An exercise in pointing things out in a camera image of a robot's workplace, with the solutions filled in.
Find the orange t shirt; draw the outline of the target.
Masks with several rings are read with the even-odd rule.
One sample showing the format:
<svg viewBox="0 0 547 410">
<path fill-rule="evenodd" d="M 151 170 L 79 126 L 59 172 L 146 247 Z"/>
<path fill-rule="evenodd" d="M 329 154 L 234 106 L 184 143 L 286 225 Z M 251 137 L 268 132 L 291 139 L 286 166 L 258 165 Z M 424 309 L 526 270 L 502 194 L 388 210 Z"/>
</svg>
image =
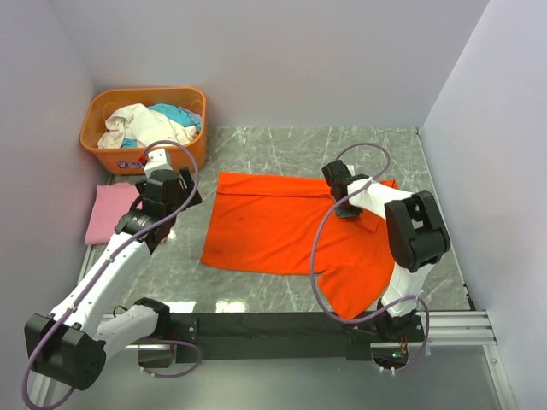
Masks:
<svg viewBox="0 0 547 410">
<path fill-rule="evenodd" d="M 383 219 L 326 213 L 322 179 L 221 173 L 201 261 L 226 270 L 318 274 L 334 312 L 353 319 L 388 286 L 394 260 Z"/>
</svg>

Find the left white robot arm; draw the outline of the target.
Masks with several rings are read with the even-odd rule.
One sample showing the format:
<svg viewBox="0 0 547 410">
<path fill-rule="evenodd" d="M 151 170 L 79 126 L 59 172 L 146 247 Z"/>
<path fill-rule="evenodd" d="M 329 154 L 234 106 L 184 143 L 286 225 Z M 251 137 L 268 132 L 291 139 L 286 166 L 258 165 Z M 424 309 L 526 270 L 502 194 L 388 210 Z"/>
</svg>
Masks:
<svg viewBox="0 0 547 410">
<path fill-rule="evenodd" d="M 137 190 L 138 197 L 82 281 L 50 313 L 36 313 L 25 324 L 29 371 L 86 390 L 127 345 L 172 337 L 168 305 L 146 297 L 103 320 L 122 285 L 168 236 L 178 213 L 202 201 L 186 167 L 155 170 L 138 182 Z"/>
</svg>

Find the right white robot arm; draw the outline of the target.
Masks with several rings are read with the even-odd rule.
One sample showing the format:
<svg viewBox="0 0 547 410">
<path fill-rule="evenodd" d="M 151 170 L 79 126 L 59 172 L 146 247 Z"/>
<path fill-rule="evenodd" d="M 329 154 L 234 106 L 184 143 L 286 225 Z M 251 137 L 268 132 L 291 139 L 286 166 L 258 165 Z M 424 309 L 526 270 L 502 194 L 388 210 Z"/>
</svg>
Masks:
<svg viewBox="0 0 547 410">
<path fill-rule="evenodd" d="M 378 336 L 393 341 L 412 325 L 427 275 L 450 250 L 438 204 L 429 191 L 411 193 L 388 187 L 365 174 L 355 175 L 339 159 L 321 171 L 339 218 L 356 218 L 369 211 L 386 222 L 394 267 L 377 312 L 371 316 Z"/>
</svg>

